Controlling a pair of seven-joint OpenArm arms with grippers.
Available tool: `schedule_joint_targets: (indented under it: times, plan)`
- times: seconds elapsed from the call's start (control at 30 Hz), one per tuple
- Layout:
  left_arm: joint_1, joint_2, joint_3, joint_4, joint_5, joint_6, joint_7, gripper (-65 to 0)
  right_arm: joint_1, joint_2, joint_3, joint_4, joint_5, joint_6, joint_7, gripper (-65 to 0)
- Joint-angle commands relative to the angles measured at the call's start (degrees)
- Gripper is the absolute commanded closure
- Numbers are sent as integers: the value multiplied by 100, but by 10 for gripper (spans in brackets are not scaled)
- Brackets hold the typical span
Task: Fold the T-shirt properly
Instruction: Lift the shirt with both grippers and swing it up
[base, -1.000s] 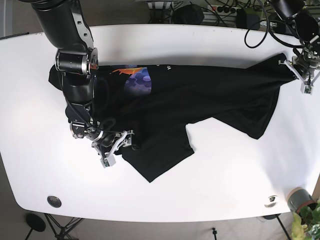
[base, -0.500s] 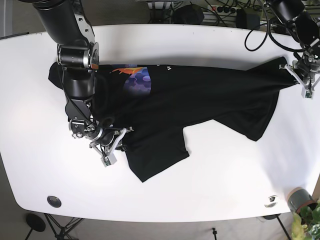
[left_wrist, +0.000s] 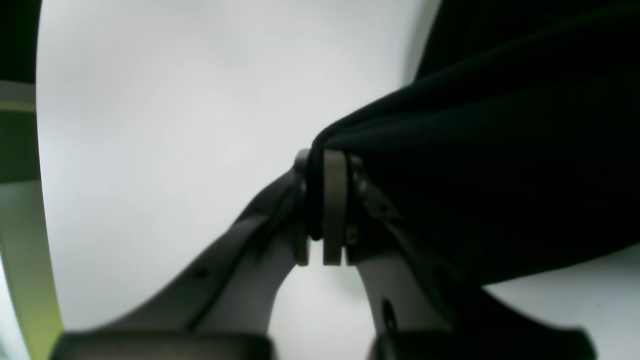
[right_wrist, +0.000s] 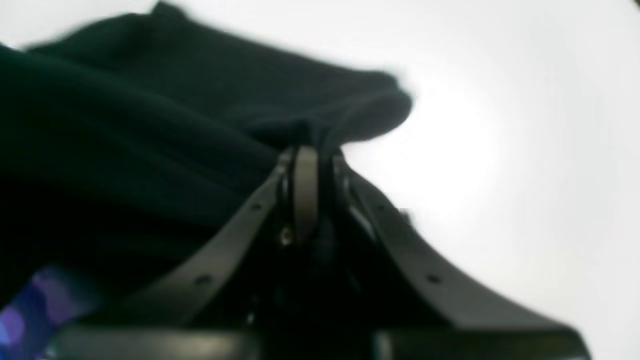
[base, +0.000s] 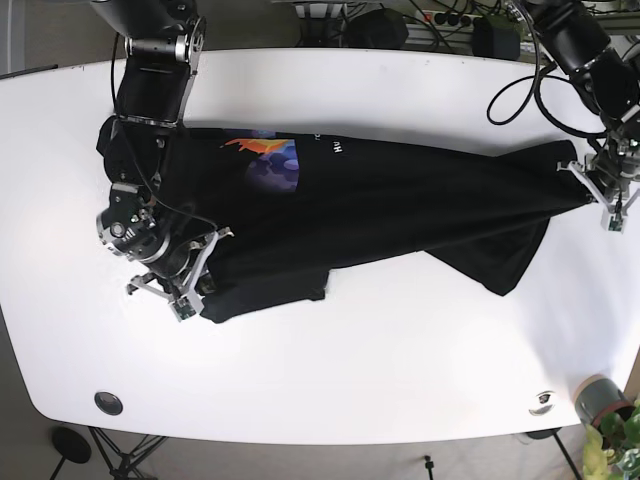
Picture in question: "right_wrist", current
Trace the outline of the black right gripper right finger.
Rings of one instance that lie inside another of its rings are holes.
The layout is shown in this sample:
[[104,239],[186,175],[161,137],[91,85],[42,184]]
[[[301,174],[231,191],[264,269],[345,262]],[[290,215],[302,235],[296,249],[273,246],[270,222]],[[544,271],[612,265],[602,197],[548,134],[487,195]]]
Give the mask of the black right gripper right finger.
[[365,300],[373,360],[589,360],[571,326],[510,301],[425,241],[382,192],[331,159],[334,221]]

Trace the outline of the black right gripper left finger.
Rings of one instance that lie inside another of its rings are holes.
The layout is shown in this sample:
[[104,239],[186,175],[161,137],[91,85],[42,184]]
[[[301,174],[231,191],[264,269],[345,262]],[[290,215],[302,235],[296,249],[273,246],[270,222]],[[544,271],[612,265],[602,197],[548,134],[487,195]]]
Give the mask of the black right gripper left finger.
[[319,160],[311,146],[282,153],[267,180],[227,224],[176,269],[93,319],[64,327],[50,360],[254,360],[260,346],[245,332],[187,330],[231,283],[274,217],[275,250],[301,244],[319,218]]

